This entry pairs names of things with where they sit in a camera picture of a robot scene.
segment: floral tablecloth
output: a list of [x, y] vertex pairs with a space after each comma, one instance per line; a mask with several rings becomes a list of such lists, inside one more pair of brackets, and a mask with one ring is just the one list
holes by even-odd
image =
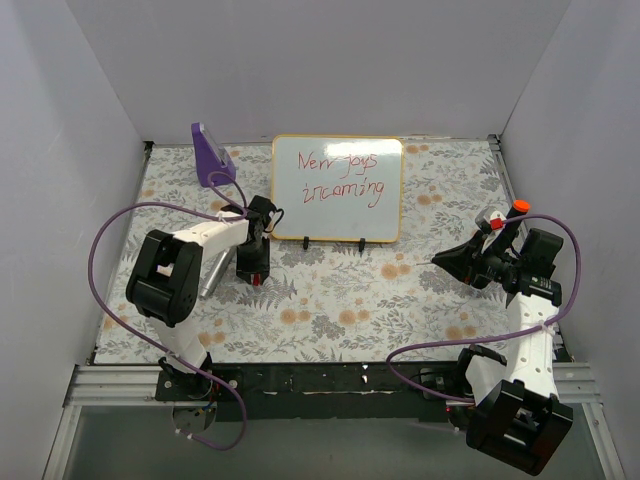
[[[250, 199], [270, 196], [270, 146], [228, 149]], [[271, 276], [262, 287], [242, 283], [232, 262], [212, 298], [192, 315], [214, 362], [383, 361], [398, 347], [504, 333], [499, 287], [475, 291], [430, 264], [432, 256], [469, 239], [486, 205], [507, 208], [489, 144], [405, 143], [402, 234], [394, 244], [357, 246], [272, 240]], [[233, 188], [225, 193], [238, 198]], [[200, 187], [193, 148], [155, 147], [139, 196], [210, 213], [224, 203]], [[199, 219], [165, 209], [133, 217], [108, 303], [130, 325], [155, 337], [125, 287], [151, 229], [175, 231]], [[202, 269], [202, 276], [208, 272]], [[504, 349], [504, 344], [493, 344]], [[460, 347], [415, 351], [400, 359], [453, 360]], [[159, 352], [105, 318], [94, 362], [155, 363]]]

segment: gray wall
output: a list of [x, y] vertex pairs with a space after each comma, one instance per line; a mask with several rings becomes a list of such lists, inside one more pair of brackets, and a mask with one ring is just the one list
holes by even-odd
[[0, 25], [0, 478], [39, 479], [100, 318], [89, 244], [132, 200], [142, 144], [63, 0], [0, 2]]
[[569, 0], [67, 0], [144, 139], [501, 132]]
[[582, 290], [563, 332], [593, 367], [628, 478], [640, 477], [639, 19], [637, 0], [573, 0], [503, 137], [518, 195], [580, 240]]

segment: whiteboard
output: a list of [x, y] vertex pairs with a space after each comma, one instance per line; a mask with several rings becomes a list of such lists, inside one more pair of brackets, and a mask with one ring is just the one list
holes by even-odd
[[395, 242], [403, 147], [396, 138], [280, 135], [271, 200], [285, 211], [279, 239]]

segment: purple object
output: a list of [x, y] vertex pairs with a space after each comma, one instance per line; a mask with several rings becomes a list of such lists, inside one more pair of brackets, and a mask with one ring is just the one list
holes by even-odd
[[213, 180], [213, 184], [216, 187], [232, 183], [232, 180], [236, 179], [236, 166], [227, 151], [219, 147], [211, 138], [211, 135], [204, 127], [204, 123], [192, 123], [191, 136], [193, 137], [193, 147], [196, 152], [196, 172], [198, 173], [200, 185], [203, 187], [209, 186], [207, 179], [211, 172], [222, 172], [228, 175], [228, 177], [216, 175]]

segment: silver tube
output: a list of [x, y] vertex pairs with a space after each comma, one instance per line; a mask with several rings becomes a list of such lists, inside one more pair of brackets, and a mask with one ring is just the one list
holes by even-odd
[[202, 288], [200, 289], [200, 299], [206, 300], [211, 296], [213, 291], [216, 289], [220, 280], [224, 276], [224, 272], [227, 271], [227, 267], [231, 262], [231, 259], [236, 253], [236, 247], [229, 248], [224, 252], [218, 254], [215, 261], [213, 262], [213, 267], [211, 267], [211, 271], [205, 277], [204, 283], [202, 284]]

